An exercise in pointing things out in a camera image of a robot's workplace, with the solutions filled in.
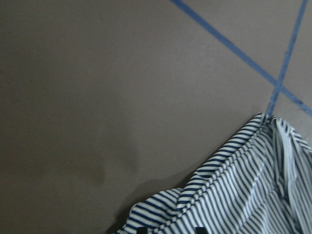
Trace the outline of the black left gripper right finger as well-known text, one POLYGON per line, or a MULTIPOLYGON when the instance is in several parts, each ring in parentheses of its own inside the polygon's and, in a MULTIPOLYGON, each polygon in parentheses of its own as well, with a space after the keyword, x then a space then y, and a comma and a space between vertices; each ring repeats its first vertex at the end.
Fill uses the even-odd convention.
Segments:
POLYGON ((205 227, 195 227, 195 233, 196 234, 206 234, 206 228, 205 227))

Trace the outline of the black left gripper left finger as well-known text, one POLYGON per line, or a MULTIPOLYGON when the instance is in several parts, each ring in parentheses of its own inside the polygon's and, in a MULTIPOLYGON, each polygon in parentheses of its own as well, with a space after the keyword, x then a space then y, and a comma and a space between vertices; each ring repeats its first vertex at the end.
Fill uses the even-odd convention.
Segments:
POLYGON ((138 227, 136 234, 147 234, 147 227, 138 227))

